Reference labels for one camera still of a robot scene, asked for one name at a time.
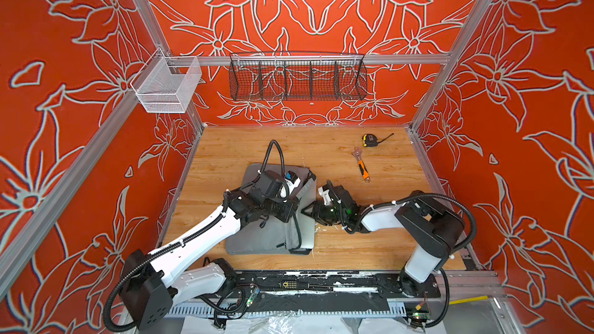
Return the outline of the grey zippered laptop bag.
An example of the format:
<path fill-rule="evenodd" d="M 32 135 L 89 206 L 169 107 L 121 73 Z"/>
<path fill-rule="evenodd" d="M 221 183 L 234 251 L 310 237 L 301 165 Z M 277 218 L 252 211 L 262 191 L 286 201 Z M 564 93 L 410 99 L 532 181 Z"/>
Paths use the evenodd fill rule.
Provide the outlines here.
<path fill-rule="evenodd" d="M 264 227 L 260 222 L 250 223 L 226 239 L 229 255 L 309 255 L 314 249 L 316 223 L 302 210 L 316 200 L 316 176 L 308 167 L 288 165 L 286 171 L 300 179 L 293 191 L 299 201 L 295 217 L 283 223 L 272 216 Z"/>

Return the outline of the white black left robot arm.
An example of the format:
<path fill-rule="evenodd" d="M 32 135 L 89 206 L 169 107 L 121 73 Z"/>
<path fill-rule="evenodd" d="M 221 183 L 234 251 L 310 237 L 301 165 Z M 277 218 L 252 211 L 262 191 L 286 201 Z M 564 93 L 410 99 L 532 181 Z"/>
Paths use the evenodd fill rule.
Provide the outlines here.
<path fill-rule="evenodd" d="M 297 195 L 306 181 L 284 164 L 278 171 L 263 162 L 255 178 L 224 192 L 222 204 L 204 221 L 174 241 L 148 254 L 133 252 L 125 261 L 119 282 L 109 294 L 102 320 L 111 332 L 145 329 L 161 320 L 179 302 L 227 289 L 233 290 L 234 269 L 217 259 L 199 278 L 184 283 L 182 275 L 194 262 L 221 241 L 247 225 L 273 217 L 296 222 Z"/>

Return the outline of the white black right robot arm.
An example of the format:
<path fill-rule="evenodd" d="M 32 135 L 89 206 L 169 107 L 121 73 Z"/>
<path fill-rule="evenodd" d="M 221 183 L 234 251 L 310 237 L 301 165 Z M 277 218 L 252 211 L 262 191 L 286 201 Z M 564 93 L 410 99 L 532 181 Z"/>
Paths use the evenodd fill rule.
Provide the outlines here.
<path fill-rule="evenodd" d="M 398 291 L 406 297 L 422 294 L 430 275 L 451 255 L 470 244 L 477 234 L 476 218 L 459 201 L 420 190 L 389 203 L 358 205 L 342 186 L 331 182 L 319 188 L 321 200 L 301 213 L 318 224 L 340 224 L 349 234 L 402 228 L 416 247 L 398 277 Z"/>

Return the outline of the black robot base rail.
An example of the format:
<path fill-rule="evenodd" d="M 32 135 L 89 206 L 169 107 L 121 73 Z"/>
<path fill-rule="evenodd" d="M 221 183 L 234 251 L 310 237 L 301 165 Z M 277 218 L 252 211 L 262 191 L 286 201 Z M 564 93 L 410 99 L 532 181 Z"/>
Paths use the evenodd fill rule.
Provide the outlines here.
<path fill-rule="evenodd" d="M 269 294 L 370 293 L 382 298 L 441 298 L 434 276 L 420 285 L 415 293 L 402 287 L 398 272 L 373 271 L 236 271 L 236 282 L 244 288 L 257 286 Z"/>

